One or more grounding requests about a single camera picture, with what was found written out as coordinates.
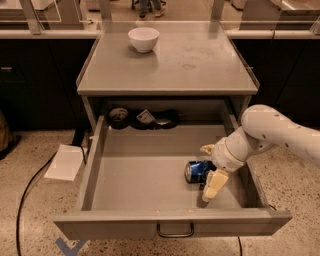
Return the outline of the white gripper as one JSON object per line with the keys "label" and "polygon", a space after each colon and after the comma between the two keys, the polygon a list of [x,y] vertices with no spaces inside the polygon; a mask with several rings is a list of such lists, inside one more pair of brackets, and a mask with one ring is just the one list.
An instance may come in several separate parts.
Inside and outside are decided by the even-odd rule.
{"label": "white gripper", "polygon": [[228,181],[227,172],[238,170],[250,156],[256,153],[257,140],[246,134],[240,127],[228,137],[223,137],[215,145],[202,146],[200,151],[211,155],[213,164],[218,168],[208,172],[203,189],[202,200],[210,202]]}

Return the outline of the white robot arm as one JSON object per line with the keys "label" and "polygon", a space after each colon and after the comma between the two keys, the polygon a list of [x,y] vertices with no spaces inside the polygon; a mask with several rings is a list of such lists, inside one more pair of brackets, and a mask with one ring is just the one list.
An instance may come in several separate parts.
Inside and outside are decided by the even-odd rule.
{"label": "white robot arm", "polygon": [[241,126],[215,144],[200,148],[211,156],[216,171],[210,171],[202,194],[210,202],[224,186],[228,174],[243,167],[246,161],[274,145],[283,146],[296,156],[320,167],[320,132],[296,124],[266,105],[248,107]]}

